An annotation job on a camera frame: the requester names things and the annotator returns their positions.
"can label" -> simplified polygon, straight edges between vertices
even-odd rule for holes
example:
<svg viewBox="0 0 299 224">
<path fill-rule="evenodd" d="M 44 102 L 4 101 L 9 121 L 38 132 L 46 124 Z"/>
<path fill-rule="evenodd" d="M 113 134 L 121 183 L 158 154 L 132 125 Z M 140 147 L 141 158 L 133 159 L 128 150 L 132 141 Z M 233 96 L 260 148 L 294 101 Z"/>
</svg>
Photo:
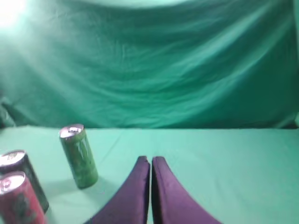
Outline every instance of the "can label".
<svg viewBox="0 0 299 224">
<path fill-rule="evenodd" d="M 24 172 L 6 174 L 0 183 L 0 213 L 5 223 L 46 223 L 43 210 Z"/>
<path fill-rule="evenodd" d="M 22 192 L 15 196 L 13 210 L 20 223 L 27 224 L 36 219 L 36 212 L 31 209 L 30 200 Z"/>
<path fill-rule="evenodd" d="M 85 188 L 96 183 L 98 171 L 84 126 L 80 124 L 67 126 L 61 129 L 59 134 L 77 186 Z"/>
<path fill-rule="evenodd" d="M 34 185 L 34 177 L 33 177 L 33 175 L 32 175 L 32 172 L 31 172 L 31 170 L 29 169 L 29 167 L 28 167 L 28 164 L 26 164 L 25 166 L 23 166 L 23 172 L 26 174 L 26 176 L 27 176 L 27 178 L 30 180 L 30 182 L 31 182 L 31 185 L 32 185 L 32 187 L 33 187 L 33 185 Z"/>
</svg>

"can top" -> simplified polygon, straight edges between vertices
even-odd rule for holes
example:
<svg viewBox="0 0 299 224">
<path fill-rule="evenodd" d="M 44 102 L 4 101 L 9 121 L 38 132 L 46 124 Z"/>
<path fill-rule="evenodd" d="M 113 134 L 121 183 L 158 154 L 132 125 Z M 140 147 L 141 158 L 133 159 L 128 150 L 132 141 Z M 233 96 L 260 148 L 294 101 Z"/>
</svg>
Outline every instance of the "can top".
<svg viewBox="0 0 299 224">
<path fill-rule="evenodd" d="M 4 195 L 8 192 L 17 189 L 25 181 L 24 172 L 12 172 L 4 175 L 0 179 L 0 195 Z"/>
<path fill-rule="evenodd" d="M 84 126 L 82 124 L 74 124 L 69 125 L 64 128 L 62 128 L 59 131 L 59 135 L 61 138 L 69 138 L 72 136 L 75 136 L 76 134 L 79 134 L 84 129 Z"/>
<path fill-rule="evenodd" d="M 4 155 L 0 155 L 0 167 L 17 163 L 25 156 L 24 150 L 15 150 Z"/>
</svg>

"green cloth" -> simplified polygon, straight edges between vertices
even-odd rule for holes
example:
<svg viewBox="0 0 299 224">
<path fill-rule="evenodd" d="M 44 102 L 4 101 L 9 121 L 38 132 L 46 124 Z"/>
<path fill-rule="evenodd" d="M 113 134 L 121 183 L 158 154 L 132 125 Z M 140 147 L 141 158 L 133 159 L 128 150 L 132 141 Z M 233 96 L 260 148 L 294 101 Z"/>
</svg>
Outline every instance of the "green cloth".
<svg viewBox="0 0 299 224">
<path fill-rule="evenodd" d="M 19 126 L 282 127 L 299 111 L 292 0 L 27 0 L 0 43 Z"/>
<path fill-rule="evenodd" d="M 14 120 L 9 115 L 7 109 L 4 107 L 4 100 L 0 99 L 0 128 L 15 126 Z"/>
<path fill-rule="evenodd" d="M 295 5 L 295 19 L 297 26 L 297 47 L 298 47 L 298 55 L 299 55 L 299 0 L 294 0 Z"/>
<path fill-rule="evenodd" d="M 94 215 L 140 155 L 164 156 L 191 196 L 224 224 L 299 223 L 299 129 L 88 129 L 100 178 L 85 190 L 76 188 L 58 131 L 0 132 L 1 153 L 27 150 L 50 202 L 49 224 L 82 224 Z"/>
</svg>

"can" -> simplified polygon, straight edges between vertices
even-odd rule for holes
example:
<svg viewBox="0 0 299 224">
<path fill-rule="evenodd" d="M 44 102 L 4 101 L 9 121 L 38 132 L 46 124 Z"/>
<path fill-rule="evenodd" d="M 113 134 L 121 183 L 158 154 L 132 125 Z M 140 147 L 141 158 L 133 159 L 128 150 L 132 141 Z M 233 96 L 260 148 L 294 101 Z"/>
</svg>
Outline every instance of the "can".
<svg viewBox="0 0 299 224">
<path fill-rule="evenodd" d="M 22 171 L 26 174 L 43 211 L 46 213 L 49 208 L 49 202 L 39 183 L 26 151 L 14 150 L 0 155 L 0 174 L 7 174 L 14 171 Z"/>
<path fill-rule="evenodd" d="M 47 223 L 24 172 L 16 171 L 0 178 L 0 214 L 8 224 Z"/>
<path fill-rule="evenodd" d="M 60 130 L 59 136 L 77 187 L 84 189 L 94 185 L 99 175 L 84 126 L 66 126 Z"/>
</svg>

